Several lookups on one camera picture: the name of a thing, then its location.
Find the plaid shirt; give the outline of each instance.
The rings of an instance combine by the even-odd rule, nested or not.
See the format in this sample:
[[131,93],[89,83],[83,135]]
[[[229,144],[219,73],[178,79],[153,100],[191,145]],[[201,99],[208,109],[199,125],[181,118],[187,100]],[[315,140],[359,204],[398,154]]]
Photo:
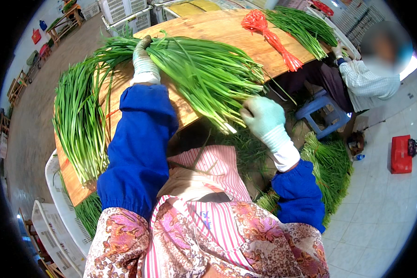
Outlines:
[[377,76],[363,61],[342,63],[339,69],[355,112],[384,105],[400,87],[399,74],[393,77]]

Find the blue plastic stool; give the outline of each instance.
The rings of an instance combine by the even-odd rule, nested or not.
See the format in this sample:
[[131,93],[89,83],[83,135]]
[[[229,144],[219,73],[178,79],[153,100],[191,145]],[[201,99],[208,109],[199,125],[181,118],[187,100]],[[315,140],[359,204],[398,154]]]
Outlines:
[[[307,102],[303,108],[295,113],[295,118],[297,120],[306,118],[312,129],[317,134],[317,139],[321,139],[329,135],[330,133],[339,129],[341,126],[345,125],[350,120],[350,117],[347,115],[347,113],[337,105],[337,103],[332,99],[332,97],[329,96],[326,90],[323,89],[320,92],[317,92],[313,98],[313,101]],[[324,130],[320,130],[310,115],[313,112],[325,107],[327,104],[331,105],[334,110],[330,112],[327,108],[324,109],[326,112],[325,122],[327,127]]]

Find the blue sleeve cover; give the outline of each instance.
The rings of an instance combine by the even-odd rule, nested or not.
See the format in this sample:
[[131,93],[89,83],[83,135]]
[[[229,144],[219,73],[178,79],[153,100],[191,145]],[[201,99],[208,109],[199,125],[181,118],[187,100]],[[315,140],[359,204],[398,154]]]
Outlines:
[[272,187],[280,196],[278,204],[281,210],[277,217],[282,223],[305,223],[323,233],[323,195],[312,170],[310,161],[300,159],[295,168],[286,173],[278,172],[273,177]]
[[337,64],[338,65],[341,65],[341,64],[343,64],[343,63],[345,63],[346,61],[345,61],[345,59],[344,58],[339,58],[338,60],[337,60]]
[[134,85],[120,97],[122,119],[97,180],[102,209],[121,207],[149,219],[168,180],[166,150],[178,121],[164,85]]

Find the green rubber-coated glove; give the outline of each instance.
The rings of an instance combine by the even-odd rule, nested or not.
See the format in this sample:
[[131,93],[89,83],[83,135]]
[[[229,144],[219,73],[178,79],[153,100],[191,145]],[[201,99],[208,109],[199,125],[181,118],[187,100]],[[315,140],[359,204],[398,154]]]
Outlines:
[[151,41],[151,36],[147,35],[136,45],[134,49],[134,75],[133,79],[130,81],[130,85],[133,85],[134,83],[161,83],[159,69],[145,50],[145,48],[150,45]]
[[244,123],[272,153],[290,141],[284,128],[286,117],[284,109],[267,97],[252,97],[247,99],[240,110]]

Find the seated worker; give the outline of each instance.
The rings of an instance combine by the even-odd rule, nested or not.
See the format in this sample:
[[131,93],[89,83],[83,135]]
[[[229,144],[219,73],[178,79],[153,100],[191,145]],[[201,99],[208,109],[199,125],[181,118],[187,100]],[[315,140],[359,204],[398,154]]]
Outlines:
[[[69,2],[71,2],[71,1],[73,1],[73,2],[77,2],[77,0],[63,0],[63,6],[65,7]],[[76,4],[77,5],[77,12],[79,13],[79,16],[80,17],[82,17],[83,19],[85,19],[85,17],[83,16],[83,14],[82,14],[82,9],[81,9],[81,7],[78,5],[78,4]],[[74,12],[70,12],[70,13],[68,13],[67,14],[67,18],[69,18],[69,19],[71,19],[71,20],[74,20]]]
[[[132,86],[120,97],[110,163],[97,181],[103,212],[83,277],[329,277],[322,193],[312,163],[300,159],[284,129],[283,108],[252,97],[240,111],[273,153],[272,187],[281,197],[274,216],[252,202],[233,146],[166,158],[178,121],[145,51],[150,41],[136,46]],[[181,167],[196,159],[199,172]]]
[[367,48],[371,49],[369,51],[371,55],[362,53],[365,61],[355,60],[353,54],[349,52],[352,60],[346,62],[339,43],[337,47],[332,47],[338,69],[315,60],[304,64],[302,69],[296,72],[284,73],[275,78],[275,81],[289,94],[301,89],[305,80],[321,86],[347,113],[382,106],[398,91],[401,70],[396,74],[382,74],[383,71],[374,73],[376,67],[370,67],[370,70],[367,65],[377,61],[387,68],[394,68],[399,59],[405,60],[404,47],[402,47],[404,43],[402,38],[399,38],[400,35],[390,28],[372,30],[371,35],[373,39],[366,43]]

